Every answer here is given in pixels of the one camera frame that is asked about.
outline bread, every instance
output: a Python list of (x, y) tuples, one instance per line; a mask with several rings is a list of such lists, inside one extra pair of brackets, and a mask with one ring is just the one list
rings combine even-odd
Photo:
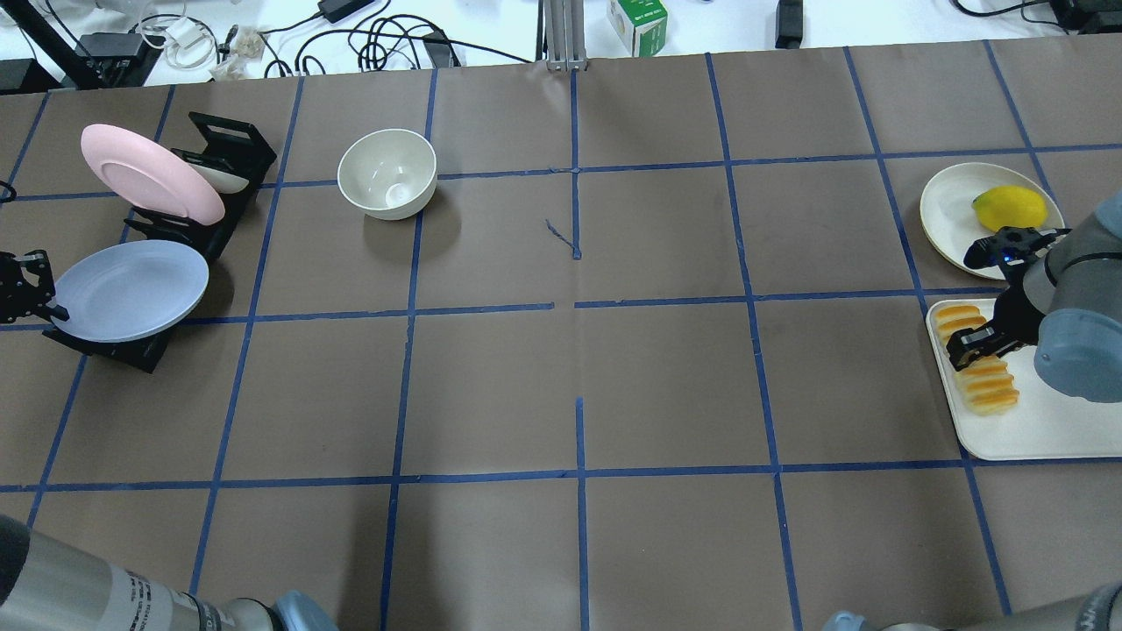
[[(977, 329), (985, 322), (978, 308), (971, 304), (945, 307), (935, 313), (936, 332), (944, 345), (956, 331)], [(955, 373), (955, 383), (966, 406), (983, 417), (1008, 412), (1021, 395), (1013, 387), (1009, 364), (997, 357), (983, 357)]]

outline pink plate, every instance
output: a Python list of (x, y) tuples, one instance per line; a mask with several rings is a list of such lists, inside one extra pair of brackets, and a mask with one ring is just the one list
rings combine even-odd
[(135, 207), (211, 226), (226, 216), (222, 198), (187, 163), (128, 129), (91, 125), (82, 155), (99, 180)]

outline box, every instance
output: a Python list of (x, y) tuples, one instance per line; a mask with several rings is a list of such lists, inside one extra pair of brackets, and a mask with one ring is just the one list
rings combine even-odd
[(653, 57), (666, 45), (670, 13), (660, 0), (608, 0), (608, 21), (633, 57)]

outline bowl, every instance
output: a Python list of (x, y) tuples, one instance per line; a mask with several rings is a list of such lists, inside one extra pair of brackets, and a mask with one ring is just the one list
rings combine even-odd
[(995, 186), (1010, 184), (1036, 191), (1045, 199), (1048, 218), (1045, 219), (1042, 228), (1065, 227), (1064, 217), (1056, 202), (1036, 182), (1004, 166), (967, 162), (936, 173), (923, 188), (923, 194), (919, 199), (919, 216), (923, 223), (923, 232), (935, 249), (959, 269), (983, 278), (1003, 281), (1004, 276), (997, 267), (971, 269), (963, 264), (963, 257), (974, 241), (993, 236), (993, 232), (978, 222), (974, 207), (971, 205), (974, 198)]
[(406, 219), (436, 190), (436, 152), (408, 129), (381, 129), (359, 138), (339, 161), (339, 191), (377, 219)]

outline white cup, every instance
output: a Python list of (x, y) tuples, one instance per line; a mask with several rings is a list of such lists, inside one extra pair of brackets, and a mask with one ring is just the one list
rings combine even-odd
[(377, 219), (406, 219), (436, 190), (436, 152), (408, 129), (381, 129), (359, 138), (339, 161), (339, 191)]

